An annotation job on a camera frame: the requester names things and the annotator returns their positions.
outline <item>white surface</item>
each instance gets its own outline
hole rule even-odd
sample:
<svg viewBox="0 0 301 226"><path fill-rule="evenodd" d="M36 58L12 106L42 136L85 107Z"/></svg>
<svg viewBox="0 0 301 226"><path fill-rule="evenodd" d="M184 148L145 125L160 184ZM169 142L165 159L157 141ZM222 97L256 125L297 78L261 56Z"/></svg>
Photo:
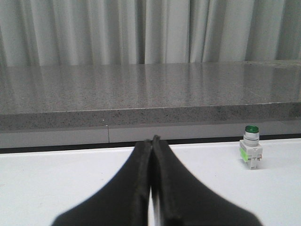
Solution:
<svg viewBox="0 0 301 226"><path fill-rule="evenodd" d="M186 167L265 226L301 222L301 138L260 141L263 160L249 170L239 142L171 145ZM127 148L0 155L0 225L45 226L90 197L120 168Z"/></svg>

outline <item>green label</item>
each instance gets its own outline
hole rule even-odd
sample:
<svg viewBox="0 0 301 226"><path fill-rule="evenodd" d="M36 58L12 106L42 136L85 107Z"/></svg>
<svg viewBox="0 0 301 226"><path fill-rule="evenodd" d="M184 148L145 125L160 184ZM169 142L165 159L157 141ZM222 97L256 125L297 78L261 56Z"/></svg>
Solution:
<svg viewBox="0 0 301 226"><path fill-rule="evenodd" d="M243 160L245 161L245 162L247 162L248 161L248 155L247 155L247 153L244 151L244 149L243 148L240 148L240 155L241 155L241 157L243 158Z"/></svg>

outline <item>green indicator light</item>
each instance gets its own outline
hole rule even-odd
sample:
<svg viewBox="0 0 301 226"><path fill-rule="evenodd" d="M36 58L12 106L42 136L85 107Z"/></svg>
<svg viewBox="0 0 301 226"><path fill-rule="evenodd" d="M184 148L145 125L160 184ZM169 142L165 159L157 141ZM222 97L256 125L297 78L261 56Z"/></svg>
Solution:
<svg viewBox="0 0 301 226"><path fill-rule="evenodd" d="M241 157L243 158L243 160L245 161L245 162L247 162L248 161L248 154L244 151L244 149L242 149L242 148L240 148L240 155L241 155Z"/></svg>
<svg viewBox="0 0 301 226"><path fill-rule="evenodd" d="M246 126L246 132L248 132L248 133L258 133L259 128L257 126Z"/></svg>

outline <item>gray panel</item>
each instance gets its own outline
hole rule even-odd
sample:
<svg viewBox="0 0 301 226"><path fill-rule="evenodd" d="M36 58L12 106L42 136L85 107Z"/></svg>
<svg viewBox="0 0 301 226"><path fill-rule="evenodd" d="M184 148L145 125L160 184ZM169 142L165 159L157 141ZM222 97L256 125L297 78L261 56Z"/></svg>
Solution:
<svg viewBox="0 0 301 226"><path fill-rule="evenodd" d="M154 135L162 139L189 139L210 137L243 136L246 125L255 124L261 135L301 133L301 121L266 121L229 124L199 125L143 125L131 128L109 127L110 143L152 139Z"/></svg>
<svg viewBox="0 0 301 226"><path fill-rule="evenodd" d="M0 148L108 143L107 127L97 129L0 133Z"/></svg>

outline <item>green lens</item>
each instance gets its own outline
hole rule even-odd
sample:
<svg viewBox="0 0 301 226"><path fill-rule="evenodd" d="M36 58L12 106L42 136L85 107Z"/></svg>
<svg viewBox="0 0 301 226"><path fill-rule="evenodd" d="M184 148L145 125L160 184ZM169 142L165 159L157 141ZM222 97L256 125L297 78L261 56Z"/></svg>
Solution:
<svg viewBox="0 0 301 226"><path fill-rule="evenodd" d="M246 132L248 132L248 133L258 133L259 128L257 126L246 126Z"/></svg>

